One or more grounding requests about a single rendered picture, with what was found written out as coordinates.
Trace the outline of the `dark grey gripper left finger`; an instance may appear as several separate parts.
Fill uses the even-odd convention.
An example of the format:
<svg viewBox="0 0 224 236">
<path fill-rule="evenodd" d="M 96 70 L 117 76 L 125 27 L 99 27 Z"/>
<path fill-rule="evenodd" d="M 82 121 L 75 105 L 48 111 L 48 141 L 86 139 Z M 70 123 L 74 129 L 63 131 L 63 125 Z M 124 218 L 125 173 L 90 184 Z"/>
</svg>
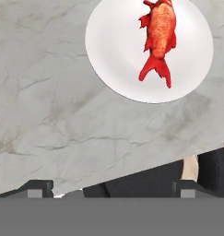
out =
<svg viewBox="0 0 224 236">
<path fill-rule="evenodd" d="M 0 194 L 0 198 L 53 198 L 53 180 L 29 180 L 18 189 Z"/>
</svg>

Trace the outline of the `white round plate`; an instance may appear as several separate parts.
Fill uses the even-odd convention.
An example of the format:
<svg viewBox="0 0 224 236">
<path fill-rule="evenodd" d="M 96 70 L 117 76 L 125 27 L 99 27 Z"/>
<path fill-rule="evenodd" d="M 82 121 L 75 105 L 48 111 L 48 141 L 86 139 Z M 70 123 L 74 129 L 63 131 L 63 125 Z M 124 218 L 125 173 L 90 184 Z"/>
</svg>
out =
<svg viewBox="0 0 224 236">
<path fill-rule="evenodd" d="M 200 10 L 190 0 L 171 0 L 176 15 L 176 47 L 165 55 L 171 72 L 166 79 L 151 70 L 139 73 L 149 58 L 144 51 L 147 29 L 140 17 L 149 13 L 144 0 L 101 0 L 91 13 L 85 45 L 92 68 L 110 89 L 127 99 L 145 103 L 178 100 L 206 78 L 213 61 L 213 36 Z"/>
</svg>

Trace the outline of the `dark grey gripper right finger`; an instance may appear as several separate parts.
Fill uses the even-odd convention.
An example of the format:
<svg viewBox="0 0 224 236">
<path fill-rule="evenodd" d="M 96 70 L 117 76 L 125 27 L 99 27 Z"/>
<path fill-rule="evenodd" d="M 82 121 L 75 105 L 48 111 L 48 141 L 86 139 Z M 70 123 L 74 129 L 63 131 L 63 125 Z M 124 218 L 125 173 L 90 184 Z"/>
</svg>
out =
<svg viewBox="0 0 224 236">
<path fill-rule="evenodd" d="M 208 190 L 193 180 L 180 180 L 172 183 L 172 196 L 180 198 L 224 198 L 224 193 Z"/>
</svg>

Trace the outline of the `red orange fish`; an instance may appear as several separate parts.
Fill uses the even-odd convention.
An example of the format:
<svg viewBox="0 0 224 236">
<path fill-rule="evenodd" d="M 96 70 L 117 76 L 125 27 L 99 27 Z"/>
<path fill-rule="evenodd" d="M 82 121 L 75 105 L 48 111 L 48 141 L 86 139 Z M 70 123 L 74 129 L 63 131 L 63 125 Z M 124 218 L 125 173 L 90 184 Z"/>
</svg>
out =
<svg viewBox="0 0 224 236">
<path fill-rule="evenodd" d="M 149 51 L 149 58 L 141 69 L 138 79 L 143 81 L 151 70 L 155 70 L 160 78 L 166 79 L 171 88 L 171 72 L 165 61 L 165 55 L 176 47 L 176 15 L 171 0 L 158 0 L 152 3 L 144 0 L 143 4 L 150 8 L 148 14 L 140 17 L 140 28 L 147 29 L 144 51 Z"/>
</svg>

